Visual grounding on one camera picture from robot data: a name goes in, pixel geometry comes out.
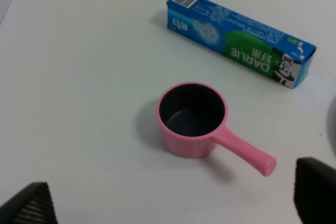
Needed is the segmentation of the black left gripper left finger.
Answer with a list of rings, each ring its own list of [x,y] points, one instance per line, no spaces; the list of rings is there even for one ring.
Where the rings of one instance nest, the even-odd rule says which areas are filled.
[[[47,182],[27,185],[1,205],[1,223],[57,223]]]

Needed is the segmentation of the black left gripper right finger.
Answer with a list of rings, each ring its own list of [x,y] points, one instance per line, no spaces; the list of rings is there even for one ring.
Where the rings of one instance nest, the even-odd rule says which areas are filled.
[[[335,223],[335,169],[312,157],[297,159],[293,200],[302,223]]]

